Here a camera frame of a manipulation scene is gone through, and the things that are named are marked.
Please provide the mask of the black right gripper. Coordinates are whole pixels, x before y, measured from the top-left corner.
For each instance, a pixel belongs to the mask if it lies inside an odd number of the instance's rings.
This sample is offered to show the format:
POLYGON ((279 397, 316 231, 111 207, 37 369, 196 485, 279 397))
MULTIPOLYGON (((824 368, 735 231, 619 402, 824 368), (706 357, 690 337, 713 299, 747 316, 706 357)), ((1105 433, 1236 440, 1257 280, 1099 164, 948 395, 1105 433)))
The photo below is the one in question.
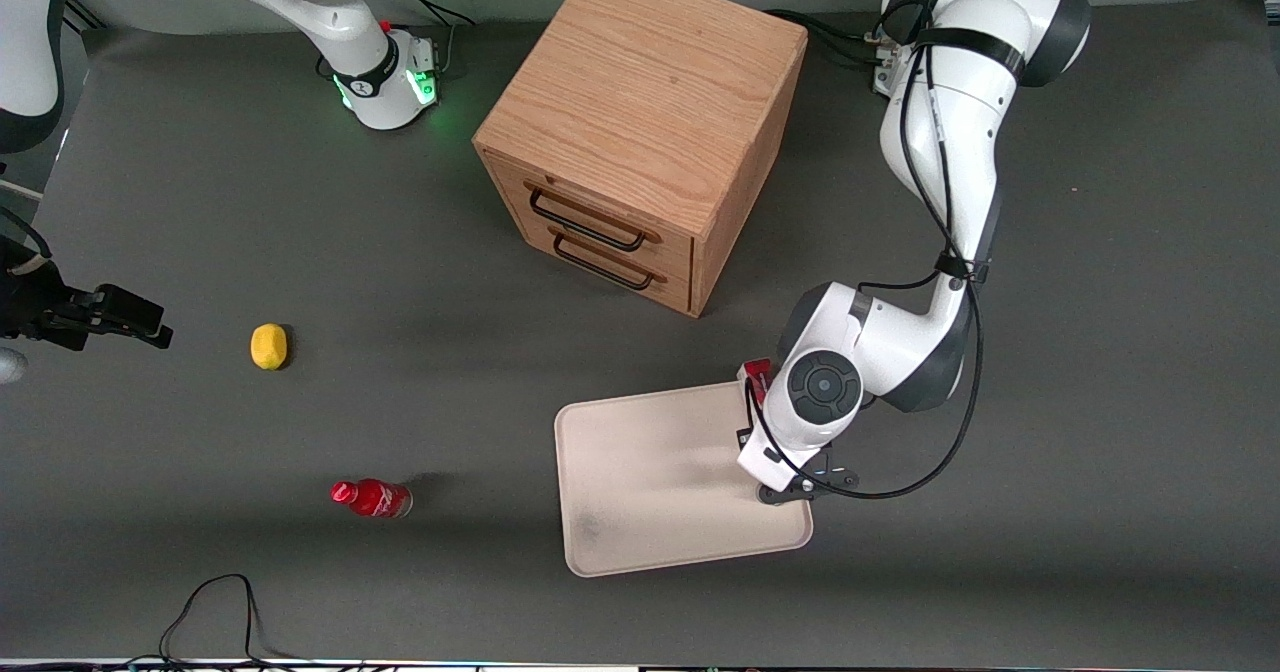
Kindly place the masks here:
POLYGON ((64 349, 84 349, 91 337, 122 337, 168 349, 173 330, 163 324, 164 308, 104 284, 95 291, 95 317, 76 303, 79 291, 61 280, 51 259, 3 239, 1 338, 50 340, 64 349))

